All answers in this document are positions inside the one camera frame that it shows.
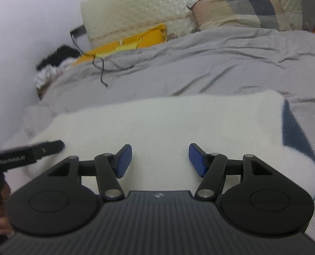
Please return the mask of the person's left hand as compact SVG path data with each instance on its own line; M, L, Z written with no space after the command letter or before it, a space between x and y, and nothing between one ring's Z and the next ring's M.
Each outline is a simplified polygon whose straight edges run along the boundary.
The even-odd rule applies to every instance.
M8 220L5 209L5 202L9 199L11 189L9 184L5 181L0 191L0 235L11 236L13 228Z

